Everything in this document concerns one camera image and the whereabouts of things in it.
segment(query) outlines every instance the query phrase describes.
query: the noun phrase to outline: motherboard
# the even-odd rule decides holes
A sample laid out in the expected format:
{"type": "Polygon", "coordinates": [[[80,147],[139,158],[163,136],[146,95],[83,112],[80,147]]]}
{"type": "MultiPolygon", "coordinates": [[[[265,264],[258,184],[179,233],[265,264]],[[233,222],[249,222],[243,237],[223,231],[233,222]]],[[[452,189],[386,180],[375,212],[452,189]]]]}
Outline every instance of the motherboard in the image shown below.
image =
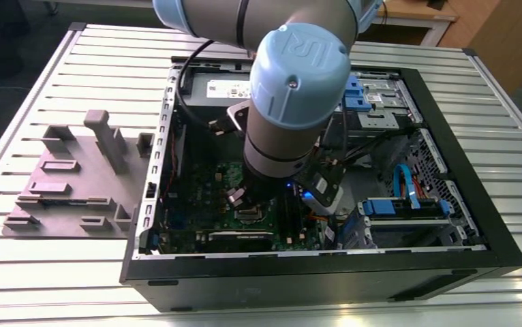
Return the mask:
{"type": "Polygon", "coordinates": [[[179,192],[167,195],[170,206],[165,210],[159,236],[162,253],[289,251],[321,247],[319,224],[281,214],[291,211],[289,206],[301,205],[295,203],[297,197],[294,200],[277,198],[263,206],[243,210],[229,205],[226,194],[242,181],[242,164],[194,165],[179,192]]]}

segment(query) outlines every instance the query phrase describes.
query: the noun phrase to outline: black computer case frame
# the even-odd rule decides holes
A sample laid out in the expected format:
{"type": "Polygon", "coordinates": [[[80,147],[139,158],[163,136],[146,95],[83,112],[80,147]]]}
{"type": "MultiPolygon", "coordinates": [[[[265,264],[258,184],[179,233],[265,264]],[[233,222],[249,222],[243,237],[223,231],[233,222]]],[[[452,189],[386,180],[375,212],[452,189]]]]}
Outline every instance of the black computer case frame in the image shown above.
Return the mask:
{"type": "MultiPolygon", "coordinates": [[[[238,66],[251,64],[238,60],[222,62],[238,66]]],[[[489,249],[286,258],[134,260],[132,228],[120,282],[134,286],[159,311],[421,300],[480,277],[497,277],[522,267],[521,250],[418,70],[355,68],[399,72],[449,168],[449,178],[457,182],[489,249]]]]}

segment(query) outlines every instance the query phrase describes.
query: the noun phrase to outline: blue cable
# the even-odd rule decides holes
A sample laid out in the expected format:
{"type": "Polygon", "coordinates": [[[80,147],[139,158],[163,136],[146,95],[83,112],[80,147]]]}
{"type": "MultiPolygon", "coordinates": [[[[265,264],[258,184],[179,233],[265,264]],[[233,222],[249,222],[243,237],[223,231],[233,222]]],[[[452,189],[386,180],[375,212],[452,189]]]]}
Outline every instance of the blue cable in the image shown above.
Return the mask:
{"type": "Polygon", "coordinates": [[[410,197],[410,202],[413,203],[414,209],[421,209],[421,204],[418,203],[417,199],[417,189],[415,184],[413,184],[413,175],[410,174],[410,168],[403,163],[401,165],[397,165],[395,167],[395,173],[393,177],[393,190],[395,192],[395,197],[401,197],[401,171],[405,175],[405,186],[406,186],[406,192],[410,197]]]}

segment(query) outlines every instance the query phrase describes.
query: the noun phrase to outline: ur logo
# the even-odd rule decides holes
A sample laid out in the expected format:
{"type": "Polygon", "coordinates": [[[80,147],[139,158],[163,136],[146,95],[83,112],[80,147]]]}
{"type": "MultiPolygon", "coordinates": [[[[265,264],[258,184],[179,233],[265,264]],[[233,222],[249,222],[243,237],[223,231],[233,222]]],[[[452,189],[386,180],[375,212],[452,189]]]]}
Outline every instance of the ur logo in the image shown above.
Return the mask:
{"type": "Polygon", "coordinates": [[[291,33],[285,50],[289,54],[307,61],[313,67],[322,66],[331,44],[314,35],[299,31],[291,33]]]}

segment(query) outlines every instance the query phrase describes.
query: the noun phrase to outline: desk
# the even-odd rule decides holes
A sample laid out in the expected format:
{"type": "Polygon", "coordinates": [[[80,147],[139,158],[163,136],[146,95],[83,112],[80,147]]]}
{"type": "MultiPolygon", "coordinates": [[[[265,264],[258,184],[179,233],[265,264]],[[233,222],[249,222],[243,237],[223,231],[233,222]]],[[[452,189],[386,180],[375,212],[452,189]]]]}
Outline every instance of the desk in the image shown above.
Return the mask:
{"type": "MultiPolygon", "coordinates": [[[[0,139],[0,323],[46,326],[522,326],[522,269],[428,301],[162,315],[119,284],[126,240],[2,236],[4,214],[44,151],[46,125],[110,111],[124,136],[154,131],[171,56],[203,40],[163,29],[87,25],[68,31],[0,139]]],[[[218,45],[203,57],[246,59],[218,45]]],[[[522,249],[522,116],[482,63],[461,50],[362,43],[357,65],[420,70],[522,249]]]]}
{"type": "MultiPolygon", "coordinates": [[[[449,3],[445,3],[441,11],[428,7],[426,1],[420,0],[386,0],[386,4],[389,25],[429,29],[421,42],[422,46],[437,46],[452,22],[460,18],[449,3]]],[[[381,7],[374,24],[382,24],[383,14],[383,7],[381,7]]]]}

